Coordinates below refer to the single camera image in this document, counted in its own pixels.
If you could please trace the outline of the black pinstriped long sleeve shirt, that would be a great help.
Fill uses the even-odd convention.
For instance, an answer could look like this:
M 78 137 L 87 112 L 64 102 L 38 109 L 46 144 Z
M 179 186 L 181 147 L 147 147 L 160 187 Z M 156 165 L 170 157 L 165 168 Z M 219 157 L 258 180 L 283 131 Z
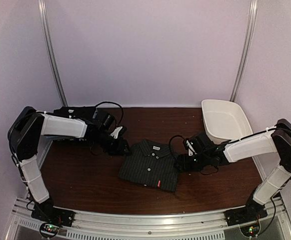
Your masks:
M 174 167 L 176 153 L 167 144 L 143 139 L 131 147 L 132 155 L 125 158 L 118 177 L 145 187 L 174 193 L 179 172 Z

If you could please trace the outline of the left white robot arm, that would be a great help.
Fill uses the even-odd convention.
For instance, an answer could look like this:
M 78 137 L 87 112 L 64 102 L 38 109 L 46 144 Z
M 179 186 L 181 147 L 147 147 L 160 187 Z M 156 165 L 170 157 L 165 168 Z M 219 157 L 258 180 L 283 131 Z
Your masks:
M 25 107 L 7 133 L 9 150 L 37 212 L 46 222 L 53 222 L 57 210 L 49 205 L 50 194 L 37 163 L 42 136 L 78 139 L 98 144 L 110 156 L 132 153 L 122 126 L 109 112 L 96 106 L 61 107 L 53 112 Z

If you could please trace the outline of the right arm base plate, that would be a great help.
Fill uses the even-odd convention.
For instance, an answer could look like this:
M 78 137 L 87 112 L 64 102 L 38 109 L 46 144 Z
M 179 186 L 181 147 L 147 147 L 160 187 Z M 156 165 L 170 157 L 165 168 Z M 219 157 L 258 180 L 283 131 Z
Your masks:
M 249 222 L 256 222 L 261 218 L 268 216 L 264 208 L 259 210 L 253 207 L 240 207 L 226 210 L 224 212 L 225 220 L 228 226 L 243 225 Z

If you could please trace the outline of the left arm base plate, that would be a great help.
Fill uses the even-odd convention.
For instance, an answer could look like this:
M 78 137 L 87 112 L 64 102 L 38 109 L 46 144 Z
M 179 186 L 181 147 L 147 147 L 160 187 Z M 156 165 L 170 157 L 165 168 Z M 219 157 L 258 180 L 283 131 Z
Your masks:
M 66 210 L 53 205 L 35 205 L 31 213 L 33 219 L 52 223 L 58 226 L 71 227 L 75 213 L 72 210 Z

